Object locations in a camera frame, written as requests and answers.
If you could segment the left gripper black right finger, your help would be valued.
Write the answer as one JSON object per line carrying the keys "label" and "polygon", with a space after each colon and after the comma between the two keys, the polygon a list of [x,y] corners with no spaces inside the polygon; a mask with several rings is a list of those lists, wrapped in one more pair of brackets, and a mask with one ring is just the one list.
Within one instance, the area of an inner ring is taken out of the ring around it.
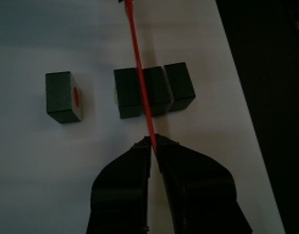
{"label": "left gripper black right finger", "polygon": [[251,234],[230,171],[167,137],[157,141],[175,234]]}

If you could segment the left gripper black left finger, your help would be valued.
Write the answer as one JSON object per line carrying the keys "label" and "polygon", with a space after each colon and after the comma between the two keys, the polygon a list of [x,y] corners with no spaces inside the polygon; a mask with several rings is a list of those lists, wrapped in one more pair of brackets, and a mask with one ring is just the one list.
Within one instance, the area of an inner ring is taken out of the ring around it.
{"label": "left gripper black left finger", "polygon": [[144,137],[99,173],[86,234],[147,234],[150,154]]}

